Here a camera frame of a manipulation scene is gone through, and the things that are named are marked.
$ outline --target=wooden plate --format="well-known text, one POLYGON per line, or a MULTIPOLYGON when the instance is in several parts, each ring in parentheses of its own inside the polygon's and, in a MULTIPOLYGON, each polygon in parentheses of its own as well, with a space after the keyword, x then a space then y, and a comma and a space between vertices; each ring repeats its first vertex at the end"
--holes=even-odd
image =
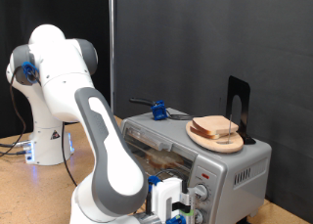
POLYGON ((218 153, 235 153, 241 150, 244 146, 244 141, 238 133, 231 133, 230 144, 223 144, 228 141, 228 136, 219 139, 207 139, 193 133, 190 127, 193 125, 192 121, 186 124, 186 132, 189 137, 198 145, 218 153))

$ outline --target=black backdrop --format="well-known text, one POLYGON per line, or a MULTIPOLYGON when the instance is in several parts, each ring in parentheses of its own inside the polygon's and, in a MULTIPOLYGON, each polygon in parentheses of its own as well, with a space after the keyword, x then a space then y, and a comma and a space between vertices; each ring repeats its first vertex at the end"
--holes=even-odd
POLYGON ((148 112, 128 103, 141 97, 225 114, 229 75, 247 81, 247 132, 273 149, 266 194, 313 223, 312 1, 116 0, 114 113, 148 112))
MULTIPOLYGON (((92 76, 96 89, 110 102, 110 24, 109 0, 0 0, 0 138, 20 134, 9 93, 6 68, 12 51, 28 43, 31 32, 49 23, 66 38, 90 41, 98 52, 98 69, 92 76)), ((32 131, 32 116, 26 97, 15 90, 18 109, 32 131)))

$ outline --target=metal rod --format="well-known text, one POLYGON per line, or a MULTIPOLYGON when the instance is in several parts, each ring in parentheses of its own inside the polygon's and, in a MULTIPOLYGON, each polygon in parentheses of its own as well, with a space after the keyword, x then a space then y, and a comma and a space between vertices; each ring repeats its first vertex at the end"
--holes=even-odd
POLYGON ((228 132, 228 142, 227 142, 227 144, 229 144, 229 139, 231 138, 231 124, 232 124, 232 114, 231 114, 230 119, 229 119, 229 132, 228 132))

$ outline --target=black bookend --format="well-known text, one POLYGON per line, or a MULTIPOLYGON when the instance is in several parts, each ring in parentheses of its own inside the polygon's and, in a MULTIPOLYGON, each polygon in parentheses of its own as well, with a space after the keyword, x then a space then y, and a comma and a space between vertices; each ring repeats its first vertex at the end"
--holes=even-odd
POLYGON ((233 100, 236 95, 239 96, 242 102, 241 122, 239 125, 238 133, 242 136, 245 145, 255 144, 255 141, 246 134, 250 86, 248 85, 248 83, 231 75, 228 80, 228 94, 226 106, 227 118, 230 118, 230 115, 232 113, 233 100))

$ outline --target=blue gripper part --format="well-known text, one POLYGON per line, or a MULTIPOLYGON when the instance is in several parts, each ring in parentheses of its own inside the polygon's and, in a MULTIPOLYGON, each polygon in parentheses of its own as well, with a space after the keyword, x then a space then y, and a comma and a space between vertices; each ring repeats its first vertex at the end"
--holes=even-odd
POLYGON ((163 100, 156 101, 156 104, 151 106, 151 110, 153 111, 155 120, 168 118, 163 100))
POLYGON ((22 63, 22 71, 23 71, 24 75, 26 76, 26 79, 30 83, 32 83, 32 84, 37 83, 36 79, 34 79, 34 80, 29 79, 29 77, 32 76, 32 73, 34 73, 34 74, 36 74, 36 72, 39 73, 39 69, 35 65, 33 65, 30 62, 24 62, 24 63, 22 63))
POLYGON ((166 224, 186 224, 186 219, 182 215, 177 215, 166 221, 166 224))
POLYGON ((156 176, 150 176, 148 178, 148 183, 149 183, 149 192, 151 191, 153 185, 157 185, 157 183, 160 182, 159 178, 156 176))

